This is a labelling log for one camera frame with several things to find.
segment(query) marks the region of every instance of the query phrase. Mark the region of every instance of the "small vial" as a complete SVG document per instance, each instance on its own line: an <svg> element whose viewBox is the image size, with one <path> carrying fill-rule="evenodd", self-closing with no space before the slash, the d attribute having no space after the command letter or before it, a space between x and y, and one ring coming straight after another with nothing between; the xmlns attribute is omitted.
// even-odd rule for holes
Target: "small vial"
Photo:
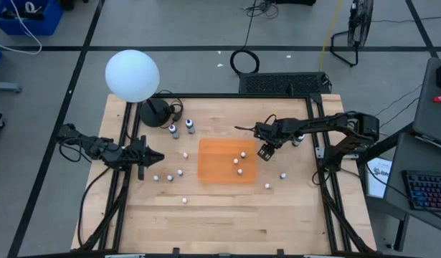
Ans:
<svg viewBox="0 0 441 258"><path fill-rule="evenodd" d="M191 119L187 119L185 121L186 129L189 131L189 134L194 134L194 124Z"/></svg>
<svg viewBox="0 0 441 258"><path fill-rule="evenodd" d="M294 147L297 147L298 145L300 145L300 143L303 141L304 138L305 138L305 135L300 135L298 137L294 137L292 140L292 145Z"/></svg>
<svg viewBox="0 0 441 258"><path fill-rule="evenodd" d="M177 128L175 125L169 126L169 132L171 133L172 138L179 139L180 135L177 133Z"/></svg>

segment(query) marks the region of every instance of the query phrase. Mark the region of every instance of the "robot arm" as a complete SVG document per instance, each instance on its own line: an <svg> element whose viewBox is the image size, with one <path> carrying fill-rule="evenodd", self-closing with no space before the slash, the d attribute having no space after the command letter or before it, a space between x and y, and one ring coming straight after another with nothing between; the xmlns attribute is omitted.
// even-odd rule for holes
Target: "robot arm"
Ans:
<svg viewBox="0 0 441 258"><path fill-rule="evenodd" d="M270 160L275 150L284 143L306 133L342 132L346 137L339 144L326 147L324 153L326 168L338 171L346 154L360 145L371 145L378 140L379 120L372 115L351 111L307 120L283 118L274 120L272 124L257 122L249 130L254 132L254 137L266 142L258 152L265 161Z"/></svg>
<svg viewBox="0 0 441 258"><path fill-rule="evenodd" d="M149 167L164 159L164 154L151 150L146 146L146 137L133 139L129 146L121 148L113 143L113 139L86 136L75 130L73 124L61 127L57 134L57 142L63 145L77 145L85 150L85 154L93 160L102 160L112 169L124 171L133 164L138 165L138 178L143 180L143 167Z"/></svg>

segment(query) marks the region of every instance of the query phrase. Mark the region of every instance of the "gray floor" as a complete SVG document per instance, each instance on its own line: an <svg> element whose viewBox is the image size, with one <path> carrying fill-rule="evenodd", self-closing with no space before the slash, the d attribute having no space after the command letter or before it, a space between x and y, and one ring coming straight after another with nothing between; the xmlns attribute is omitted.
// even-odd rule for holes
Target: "gray floor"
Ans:
<svg viewBox="0 0 441 258"><path fill-rule="evenodd" d="M77 1L66 12L55 34L42 37L45 46L82 46L97 0ZM92 46L229 46L245 40L248 17L240 9L253 1L235 0L107 0ZM413 0L421 17L441 15L441 0ZM333 32L346 29L350 1L343 2ZM282 5L277 19L254 19L250 45L321 46L329 27L334 0L318 0L315 6ZM376 0L374 19L411 19L404 0ZM441 19L423 21L435 46L441 47ZM25 37L8 37L0 31L0 43L34 45ZM346 45L345 39L337 41ZM373 23L367 46L425 46L414 23ZM86 134L97 134L108 89L106 62L115 52L88 52L65 122ZM42 52L29 56L4 52L0 80L18 82L23 92L0 92L0 112L7 126L0 132L0 257L5 257L21 218L29 192L52 133L79 52ZM239 79L229 67L228 51L148 52L161 73L161 89L174 92L237 92ZM256 52L261 72L312 72L318 69L320 52ZM361 52L360 64L349 68L326 53L323 70L341 94L345 110L375 114L390 102L421 84L428 52ZM248 70L253 61L238 55L238 68ZM390 119L418 91L383 112ZM393 133L409 123L416 105L384 126ZM54 152L47 178L29 224L19 255L66 252L77 221L80 198L89 164L69 163ZM412 219L405 250L385 247L393 241L398 222L369 209L378 250L398 255L441 257L441 231Z"/></svg>

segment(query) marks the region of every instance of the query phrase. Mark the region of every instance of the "white paper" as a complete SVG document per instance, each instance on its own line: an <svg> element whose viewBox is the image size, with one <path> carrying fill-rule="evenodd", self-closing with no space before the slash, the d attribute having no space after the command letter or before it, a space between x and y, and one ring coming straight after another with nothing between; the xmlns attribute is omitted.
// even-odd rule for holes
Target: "white paper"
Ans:
<svg viewBox="0 0 441 258"><path fill-rule="evenodd" d="M374 158L368 162L369 168L371 172L375 174L375 176L387 183L387 179L389 178L389 173L391 172L392 162L386 161L382 158ZM367 177L367 195L371 197L383 198L384 191L386 190L386 186L376 180L371 173L369 173L368 169L368 177Z"/></svg>

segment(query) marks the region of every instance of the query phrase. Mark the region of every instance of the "fan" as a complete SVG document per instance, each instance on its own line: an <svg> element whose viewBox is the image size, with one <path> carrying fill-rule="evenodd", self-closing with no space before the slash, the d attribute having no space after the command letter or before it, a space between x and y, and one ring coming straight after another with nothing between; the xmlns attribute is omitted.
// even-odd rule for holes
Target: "fan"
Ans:
<svg viewBox="0 0 441 258"><path fill-rule="evenodd" d="M353 0L351 5L351 15L349 17L349 28L345 32L339 32L332 36L330 52L351 67L359 63L359 49L365 45L369 35L371 15L373 13L373 0ZM348 34L348 46L352 47L356 53L356 63L344 59L333 51L333 41L337 36Z"/></svg>

